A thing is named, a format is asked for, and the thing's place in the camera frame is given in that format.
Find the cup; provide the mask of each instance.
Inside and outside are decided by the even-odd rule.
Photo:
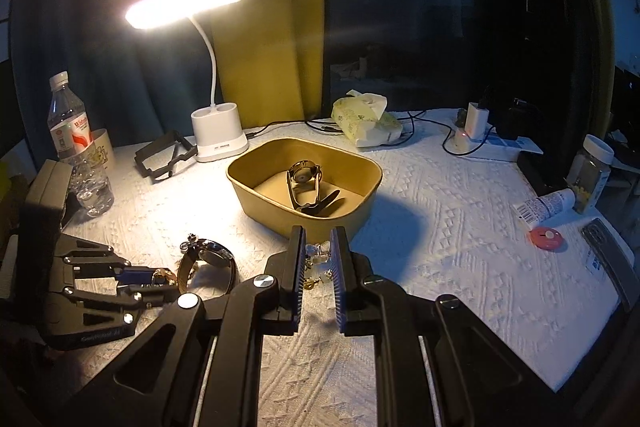
[[[107,171],[107,175],[113,172],[116,167],[116,158],[113,156],[113,147],[109,140],[109,133],[106,129],[96,129],[92,131],[91,137],[95,143],[95,152],[98,160]]]

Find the white jar lid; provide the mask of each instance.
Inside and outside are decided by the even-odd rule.
[[[613,161],[613,149],[600,138],[596,138],[593,134],[588,134],[584,137],[582,146],[591,156],[594,156],[602,163],[611,165],[611,162]]]
[[[60,87],[67,84],[68,81],[69,81],[68,74],[66,73],[66,71],[62,71],[61,73],[54,74],[49,79],[49,86],[51,87],[51,90],[60,89]]]

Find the lamp head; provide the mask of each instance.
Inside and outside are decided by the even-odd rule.
[[[127,10],[125,19],[134,28],[148,29],[188,18],[239,0],[141,0]]]

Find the table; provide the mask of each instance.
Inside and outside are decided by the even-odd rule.
[[[450,121],[453,115],[437,109],[426,117]],[[251,147],[286,136],[356,150],[344,137],[319,134],[304,124],[270,128],[252,139]],[[612,283],[606,277],[597,280],[584,265],[588,247],[579,227],[593,216],[570,212],[558,222],[565,251],[535,248],[510,208],[534,195],[516,165],[455,158],[440,147],[443,138],[438,126],[418,122],[406,144],[362,152],[380,164],[383,181],[352,249],[369,256],[376,273],[409,293],[430,299],[459,296],[558,389],[618,303]],[[139,147],[116,149],[117,165],[110,173],[113,208],[97,219],[73,220],[66,233],[111,245],[133,264],[175,267],[178,245],[193,232],[230,248],[242,280],[261,273],[268,256],[286,247],[284,238],[243,214],[225,176],[232,158],[208,164],[190,160],[171,179],[153,182],[134,169]],[[203,271],[194,280],[198,293],[215,295]],[[93,281],[89,288],[107,286]],[[146,312],[138,332],[157,313]],[[129,341],[65,354],[44,385],[53,396],[68,396]],[[304,294],[299,333],[264,339],[260,425],[374,426],[374,375],[372,340],[338,334],[333,289],[318,285]]]

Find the tissue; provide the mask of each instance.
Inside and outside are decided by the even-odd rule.
[[[350,90],[334,102],[331,117],[356,147],[375,147],[393,142],[402,134],[402,124],[385,111],[386,96]]]

